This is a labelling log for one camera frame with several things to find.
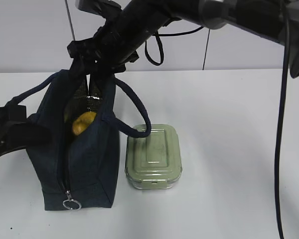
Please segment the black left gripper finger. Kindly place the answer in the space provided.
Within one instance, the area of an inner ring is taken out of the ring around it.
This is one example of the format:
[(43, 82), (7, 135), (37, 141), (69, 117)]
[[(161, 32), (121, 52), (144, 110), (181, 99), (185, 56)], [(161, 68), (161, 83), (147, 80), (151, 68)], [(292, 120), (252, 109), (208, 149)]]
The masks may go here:
[(44, 145), (51, 141), (52, 133), (45, 127), (32, 124), (14, 124), (0, 131), (0, 157), (31, 146)]
[(26, 106), (9, 105), (0, 107), (0, 129), (26, 122)]

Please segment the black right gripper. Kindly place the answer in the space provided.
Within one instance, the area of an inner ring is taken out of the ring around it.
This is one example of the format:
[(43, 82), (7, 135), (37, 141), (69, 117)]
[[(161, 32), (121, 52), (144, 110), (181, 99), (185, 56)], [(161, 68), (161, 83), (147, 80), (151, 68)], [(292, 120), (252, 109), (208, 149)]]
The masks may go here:
[(71, 82), (90, 75), (89, 94), (113, 94), (114, 73), (126, 71), (127, 63), (139, 59), (137, 50), (125, 42), (112, 29), (100, 27), (93, 37), (73, 40), (67, 46), (73, 62), (68, 71)]

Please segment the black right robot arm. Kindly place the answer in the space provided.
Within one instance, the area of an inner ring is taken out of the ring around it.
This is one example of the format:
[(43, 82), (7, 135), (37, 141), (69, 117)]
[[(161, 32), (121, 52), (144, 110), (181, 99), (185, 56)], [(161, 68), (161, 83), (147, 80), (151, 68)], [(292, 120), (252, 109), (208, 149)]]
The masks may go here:
[(93, 37), (68, 45), (74, 76), (122, 69), (160, 28), (185, 20), (211, 30), (230, 24), (284, 45), (290, 76), (299, 77), (299, 0), (133, 0), (125, 7), (112, 0), (78, 0), (76, 6), (106, 21)]

